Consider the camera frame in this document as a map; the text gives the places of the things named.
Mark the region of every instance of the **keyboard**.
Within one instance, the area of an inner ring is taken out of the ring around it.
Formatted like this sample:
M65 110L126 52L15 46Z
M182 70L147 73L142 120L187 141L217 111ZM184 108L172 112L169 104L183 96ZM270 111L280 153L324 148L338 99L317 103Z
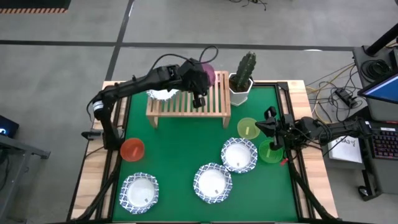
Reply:
M398 132L372 130L373 157L398 160Z

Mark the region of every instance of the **white hexagonal pot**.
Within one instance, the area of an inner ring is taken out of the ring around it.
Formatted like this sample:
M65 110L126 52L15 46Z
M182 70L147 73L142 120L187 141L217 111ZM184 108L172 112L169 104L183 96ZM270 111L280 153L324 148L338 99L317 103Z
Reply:
M236 75L236 73L231 73L229 74L228 78L231 78L234 75ZM231 105L239 106L242 103L244 103L246 100L248 100L248 94L251 90L251 87L253 86L253 81L251 79L249 79L249 82L250 82L249 89L245 92L235 93L234 91L231 90L231 88L229 88L229 97L231 98Z

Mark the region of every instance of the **computer monitor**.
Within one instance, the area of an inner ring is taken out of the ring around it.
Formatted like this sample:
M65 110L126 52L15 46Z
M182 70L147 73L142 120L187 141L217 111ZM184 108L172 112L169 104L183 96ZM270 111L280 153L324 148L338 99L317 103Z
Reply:
M398 104L398 70L359 90L358 96Z
M0 134L13 138L19 128L19 124L0 115Z

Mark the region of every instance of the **concrete floor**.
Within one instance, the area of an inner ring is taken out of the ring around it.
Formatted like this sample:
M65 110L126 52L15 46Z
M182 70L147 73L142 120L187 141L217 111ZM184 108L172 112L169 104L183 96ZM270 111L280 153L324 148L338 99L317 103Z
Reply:
M0 40L114 42L127 2L73 0L68 13L61 15L0 14ZM269 0L266 12L262 5L242 8L243 4L136 0L124 41L360 46L370 44L398 21L393 0ZM310 83L352 62L351 52L253 51L257 53L253 76L263 80ZM0 45L0 52L0 94L9 96L0 98L0 113L20 123L19 140L52 152L47 161L32 160L11 215L26 217L31 223L64 221L86 147L80 133L90 128L85 106L101 88L113 48ZM112 80L145 74L164 53L197 58L200 52L122 48ZM221 49L212 65L234 72L246 52ZM181 60L168 57L158 65L168 63ZM360 86L358 77L353 79ZM342 86L346 81L347 74L335 84ZM333 108L326 110L335 120ZM398 195L362 202L356 193L356 186L363 184L359 172L328 168L328 175L342 219L398 222Z

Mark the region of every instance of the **power adapter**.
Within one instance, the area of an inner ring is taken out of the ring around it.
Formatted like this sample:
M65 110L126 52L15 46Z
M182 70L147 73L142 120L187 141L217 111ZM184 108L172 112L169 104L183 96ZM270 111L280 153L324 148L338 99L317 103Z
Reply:
M355 101L356 97L352 97L345 89L338 88L335 91L336 95L347 105L348 108L353 109L358 102Z

